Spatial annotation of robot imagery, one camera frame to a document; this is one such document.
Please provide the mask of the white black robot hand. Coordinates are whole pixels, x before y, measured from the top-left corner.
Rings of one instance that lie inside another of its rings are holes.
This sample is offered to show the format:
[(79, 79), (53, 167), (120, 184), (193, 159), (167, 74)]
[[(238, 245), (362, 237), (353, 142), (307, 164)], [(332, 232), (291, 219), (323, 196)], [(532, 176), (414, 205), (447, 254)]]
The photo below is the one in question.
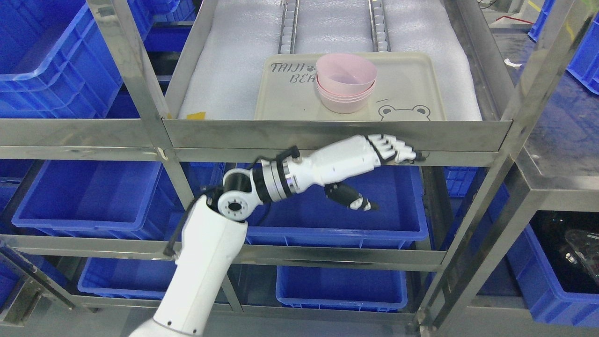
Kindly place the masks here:
[(418, 156), (413, 147), (389, 134), (352, 136), (327, 145), (309, 156), (287, 160), (287, 183), (289, 190), (295, 194), (319, 185), (330, 200), (346, 208), (365, 212), (377, 210), (377, 203), (343, 181), (373, 171), (390, 161), (411, 162)]

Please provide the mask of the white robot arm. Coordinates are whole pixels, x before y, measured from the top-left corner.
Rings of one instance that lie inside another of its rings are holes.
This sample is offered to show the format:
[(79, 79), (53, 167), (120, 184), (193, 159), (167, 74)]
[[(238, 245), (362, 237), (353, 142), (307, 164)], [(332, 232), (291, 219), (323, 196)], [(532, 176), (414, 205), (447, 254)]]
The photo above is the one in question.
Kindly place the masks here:
[(248, 225), (222, 216), (201, 196), (182, 221), (177, 269), (154, 316), (133, 337), (201, 337)]

